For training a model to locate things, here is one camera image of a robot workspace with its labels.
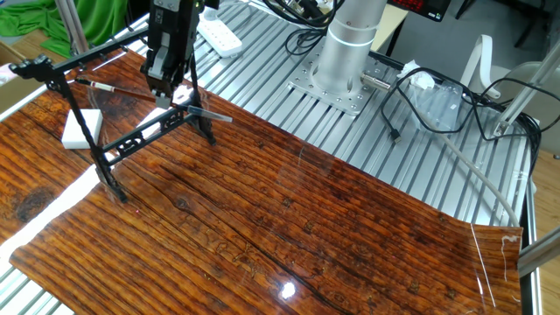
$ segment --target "white power strip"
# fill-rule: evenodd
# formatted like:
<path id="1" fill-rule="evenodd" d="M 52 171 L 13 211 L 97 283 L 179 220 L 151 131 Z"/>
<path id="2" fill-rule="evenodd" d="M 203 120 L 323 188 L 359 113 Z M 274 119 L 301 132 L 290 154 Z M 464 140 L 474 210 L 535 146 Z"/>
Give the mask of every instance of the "white power strip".
<path id="1" fill-rule="evenodd" d="M 242 42 L 216 17 L 216 10 L 206 7 L 200 15 L 200 35 L 222 57 L 231 57 L 242 50 Z"/>

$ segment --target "white eraser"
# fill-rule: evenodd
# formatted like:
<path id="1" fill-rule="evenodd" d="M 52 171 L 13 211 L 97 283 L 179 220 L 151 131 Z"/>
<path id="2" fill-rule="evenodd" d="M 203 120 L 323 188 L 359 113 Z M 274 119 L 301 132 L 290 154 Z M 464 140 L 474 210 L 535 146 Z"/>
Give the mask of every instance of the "white eraser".
<path id="1" fill-rule="evenodd" d="M 99 139 L 99 132 L 102 129 L 103 115 L 99 109 L 81 109 L 81 114 L 86 120 L 87 128 L 94 138 L 95 143 Z M 65 149 L 89 149 L 86 137 L 81 132 L 81 127 L 76 120 L 74 112 L 70 110 L 66 119 L 64 133 L 62 133 L 62 145 Z"/>

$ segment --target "white cable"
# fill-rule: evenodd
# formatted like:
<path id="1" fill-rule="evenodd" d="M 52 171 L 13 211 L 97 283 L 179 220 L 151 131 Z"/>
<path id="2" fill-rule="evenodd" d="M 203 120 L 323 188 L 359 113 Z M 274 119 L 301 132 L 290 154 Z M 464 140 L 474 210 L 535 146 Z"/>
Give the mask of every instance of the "white cable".
<path id="1" fill-rule="evenodd" d="M 402 100 L 404 102 L 406 102 L 406 100 L 404 99 L 403 95 L 400 93 L 400 91 L 398 95 L 402 98 Z M 418 115 L 420 116 L 420 118 L 433 130 L 438 130 L 438 127 L 436 127 L 429 118 L 427 118 L 424 114 L 422 114 L 422 112 L 417 111 Z M 519 227 L 519 221 L 517 220 L 517 216 L 515 215 L 514 209 L 512 209 L 512 207 L 508 204 L 508 201 L 504 198 L 504 196 L 501 194 L 501 192 L 494 186 L 494 184 L 492 184 L 492 182 L 490 181 L 490 179 L 488 179 L 486 176 L 484 176 L 484 174 L 482 173 L 482 171 L 480 171 L 474 164 L 473 162 L 471 162 L 471 160 L 469 160 L 468 157 L 466 157 L 463 152 L 461 152 L 461 150 L 459 150 L 458 147 L 455 146 L 455 144 L 453 144 L 453 142 L 451 140 L 449 140 L 449 138 L 447 136 L 445 136 L 444 134 L 441 133 L 436 133 L 436 135 L 438 137 L 440 137 L 445 144 L 447 144 L 447 146 L 453 151 L 453 153 L 455 153 L 457 155 L 457 157 L 463 161 L 463 163 L 466 164 L 466 166 L 476 175 L 479 177 L 480 180 L 482 180 L 482 182 L 486 185 L 486 187 L 488 187 L 488 189 L 490 189 L 490 191 L 496 196 L 496 198 L 498 199 L 498 201 L 504 206 L 504 208 L 506 209 L 507 215 L 509 215 L 509 219 L 513 222 L 514 227 Z"/>

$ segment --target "digital display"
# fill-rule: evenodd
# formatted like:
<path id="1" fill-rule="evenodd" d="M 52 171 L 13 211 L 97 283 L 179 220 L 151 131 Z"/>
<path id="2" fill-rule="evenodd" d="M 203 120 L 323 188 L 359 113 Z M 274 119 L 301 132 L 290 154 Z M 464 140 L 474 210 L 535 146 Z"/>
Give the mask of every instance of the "digital display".
<path id="1" fill-rule="evenodd" d="M 395 7 L 441 22 L 451 0 L 388 0 Z"/>

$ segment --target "green cloth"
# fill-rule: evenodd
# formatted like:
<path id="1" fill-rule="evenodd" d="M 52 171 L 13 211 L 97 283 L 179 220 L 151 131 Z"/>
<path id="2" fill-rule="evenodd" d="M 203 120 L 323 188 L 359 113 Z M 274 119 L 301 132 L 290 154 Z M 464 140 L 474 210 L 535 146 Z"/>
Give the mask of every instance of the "green cloth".
<path id="1" fill-rule="evenodd" d="M 89 43 L 100 45 L 124 27 L 127 0 L 74 0 Z M 42 47 L 70 57 L 70 43 L 54 0 L 13 4 L 0 9 L 0 35 L 19 36 L 43 30 Z"/>

